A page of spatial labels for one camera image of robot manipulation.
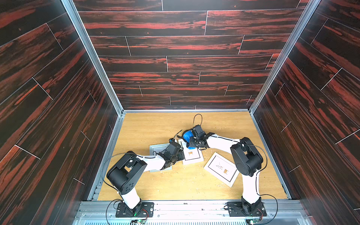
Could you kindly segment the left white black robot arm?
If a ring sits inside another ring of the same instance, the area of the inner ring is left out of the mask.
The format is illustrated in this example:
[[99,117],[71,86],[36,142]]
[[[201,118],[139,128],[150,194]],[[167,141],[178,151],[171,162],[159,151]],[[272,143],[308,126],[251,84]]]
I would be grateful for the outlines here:
[[183,147],[177,143],[168,145],[155,156],[140,156],[128,151],[107,172],[106,177],[117,189],[127,210],[138,214],[142,200],[135,189],[142,174],[148,171],[162,171],[184,159]]

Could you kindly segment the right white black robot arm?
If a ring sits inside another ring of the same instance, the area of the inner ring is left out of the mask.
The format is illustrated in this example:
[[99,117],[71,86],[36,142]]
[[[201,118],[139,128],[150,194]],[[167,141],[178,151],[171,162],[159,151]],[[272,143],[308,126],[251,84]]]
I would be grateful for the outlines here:
[[252,210],[260,206],[262,202],[258,194],[258,176],[262,168],[263,158],[249,138],[230,139],[214,133],[206,134],[201,127],[194,127],[183,132],[182,138],[189,149],[213,148],[230,153],[237,170],[242,174],[243,194],[241,202],[243,211],[250,214]]

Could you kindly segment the light blue picture frame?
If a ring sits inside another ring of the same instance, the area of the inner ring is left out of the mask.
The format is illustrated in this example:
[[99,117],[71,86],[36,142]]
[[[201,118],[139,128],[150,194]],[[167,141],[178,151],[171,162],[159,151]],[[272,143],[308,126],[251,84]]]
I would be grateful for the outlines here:
[[[163,151],[164,149],[166,149],[168,147],[169,143],[164,143],[164,144],[155,144],[155,145],[150,145],[149,146],[149,153],[151,155],[157,155],[157,153]],[[169,168],[166,168],[164,171],[170,171],[172,170],[172,166]],[[151,173],[154,172],[160,172],[160,170],[151,170]]]

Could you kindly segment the white picture frame black border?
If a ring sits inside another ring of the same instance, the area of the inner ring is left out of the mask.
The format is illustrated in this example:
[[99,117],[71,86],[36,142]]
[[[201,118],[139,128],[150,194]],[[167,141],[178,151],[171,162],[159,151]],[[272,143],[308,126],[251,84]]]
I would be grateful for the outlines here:
[[184,159],[182,161],[183,165],[190,165],[204,161],[203,155],[200,150],[198,150],[197,148],[195,149],[187,148],[187,143],[182,139],[178,139],[177,142],[183,148],[183,153],[184,153]]

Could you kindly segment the cream white picture frame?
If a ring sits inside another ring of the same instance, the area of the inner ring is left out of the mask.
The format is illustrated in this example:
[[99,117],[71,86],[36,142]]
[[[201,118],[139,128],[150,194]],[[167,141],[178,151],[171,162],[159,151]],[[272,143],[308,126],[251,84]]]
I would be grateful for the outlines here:
[[228,187],[232,187],[239,175],[234,163],[215,152],[204,166],[204,169],[222,181]]

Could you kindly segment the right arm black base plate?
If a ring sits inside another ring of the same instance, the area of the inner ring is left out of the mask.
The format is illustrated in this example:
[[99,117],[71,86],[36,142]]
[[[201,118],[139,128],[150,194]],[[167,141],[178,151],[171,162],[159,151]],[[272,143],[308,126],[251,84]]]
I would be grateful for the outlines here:
[[248,202],[227,202],[224,209],[230,217],[265,217],[267,212],[262,201],[250,204]]

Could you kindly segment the blue microfiber cloth black trim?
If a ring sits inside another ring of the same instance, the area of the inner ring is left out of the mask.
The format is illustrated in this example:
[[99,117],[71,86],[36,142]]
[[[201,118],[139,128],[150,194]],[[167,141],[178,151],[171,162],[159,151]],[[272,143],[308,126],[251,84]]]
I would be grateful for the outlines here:
[[195,147],[192,144],[192,141],[194,140],[194,135],[191,130],[186,130],[182,134],[182,139],[186,142],[186,147],[189,150],[195,149]]

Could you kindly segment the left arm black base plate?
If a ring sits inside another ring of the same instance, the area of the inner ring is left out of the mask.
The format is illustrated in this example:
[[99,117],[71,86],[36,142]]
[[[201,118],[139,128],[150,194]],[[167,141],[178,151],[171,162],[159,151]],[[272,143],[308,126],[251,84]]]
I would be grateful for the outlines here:
[[125,203],[118,204],[116,218],[152,218],[154,202],[140,202],[134,209],[130,209]]

